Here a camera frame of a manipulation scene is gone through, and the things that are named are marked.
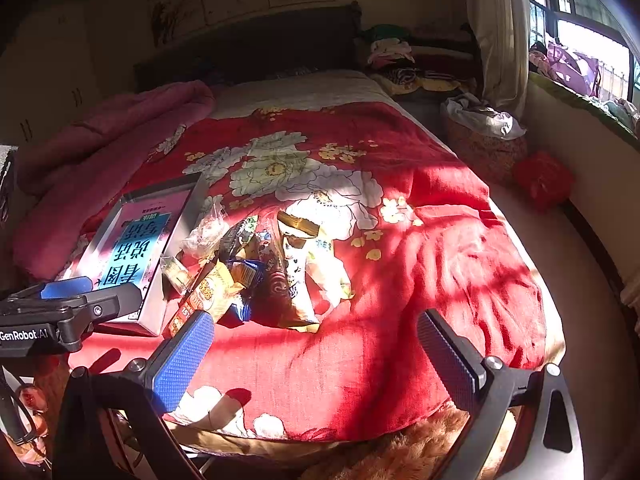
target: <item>floor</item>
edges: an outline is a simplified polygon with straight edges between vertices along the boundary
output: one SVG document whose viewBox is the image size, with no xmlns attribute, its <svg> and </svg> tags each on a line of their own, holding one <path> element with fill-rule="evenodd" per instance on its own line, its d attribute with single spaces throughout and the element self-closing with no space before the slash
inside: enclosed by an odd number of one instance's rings
<svg viewBox="0 0 640 480">
<path fill-rule="evenodd" d="M 559 210 L 534 212 L 512 190 L 492 187 L 562 318 L 561 369 L 572 395 L 587 480 L 601 479 L 638 421 L 637 364 L 620 306 L 600 267 Z"/>
</svg>

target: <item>headboard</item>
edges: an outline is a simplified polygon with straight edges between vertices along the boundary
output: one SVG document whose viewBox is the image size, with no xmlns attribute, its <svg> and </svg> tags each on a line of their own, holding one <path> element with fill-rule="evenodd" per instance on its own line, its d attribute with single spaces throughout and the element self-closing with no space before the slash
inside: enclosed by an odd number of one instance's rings
<svg viewBox="0 0 640 480">
<path fill-rule="evenodd" d="M 362 11 L 348 6 L 289 10 L 230 23 L 163 50 L 135 67 L 139 91 L 216 73 L 242 83 L 278 72 L 356 68 L 353 38 Z"/>
</svg>

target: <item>pink blanket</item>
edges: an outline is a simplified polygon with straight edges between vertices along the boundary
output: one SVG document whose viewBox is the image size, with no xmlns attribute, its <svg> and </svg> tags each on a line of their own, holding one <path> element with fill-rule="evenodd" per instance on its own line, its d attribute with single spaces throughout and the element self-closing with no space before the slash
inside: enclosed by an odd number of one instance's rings
<svg viewBox="0 0 640 480">
<path fill-rule="evenodd" d="M 213 106 L 201 81 L 120 95 L 46 143 L 18 150 L 18 186 L 42 199 L 15 232 L 14 263 L 36 278 L 53 278 L 84 221 L 122 189 L 149 151 Z"/>
</svg>

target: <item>red bag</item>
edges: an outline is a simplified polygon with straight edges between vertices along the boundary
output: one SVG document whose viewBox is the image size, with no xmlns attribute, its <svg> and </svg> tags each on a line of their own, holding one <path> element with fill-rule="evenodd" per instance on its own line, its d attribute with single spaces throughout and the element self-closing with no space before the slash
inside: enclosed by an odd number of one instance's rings
<svg viewBox="0 0 640 480">
<path fill-rule="evenodd" d="M 541 212 L 567 200 L 575 181 L 572 173 L 547 152 L 536 152 L 518 162 L 513 178 Z"/>
</svg>

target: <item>curtain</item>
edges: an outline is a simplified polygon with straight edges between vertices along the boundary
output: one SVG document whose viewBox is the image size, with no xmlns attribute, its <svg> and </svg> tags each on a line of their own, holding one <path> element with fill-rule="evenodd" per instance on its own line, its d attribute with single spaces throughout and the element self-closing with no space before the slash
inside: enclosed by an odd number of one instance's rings
<svg viewBox="0 0 640 480">
<path fill-rule="evenodd" d="M 466 0 L 484 74 L 483 98 L 520 118 L 529 75 L 529 1 Z"/>
<path fill-rule="evenodd" d="M 638 313 L 636 333 L 640 335 L 640 269 L 625 283 L 625 288 L 620 294 L 620 300 L 626 306 L 635 309 Z"/>
</svg>

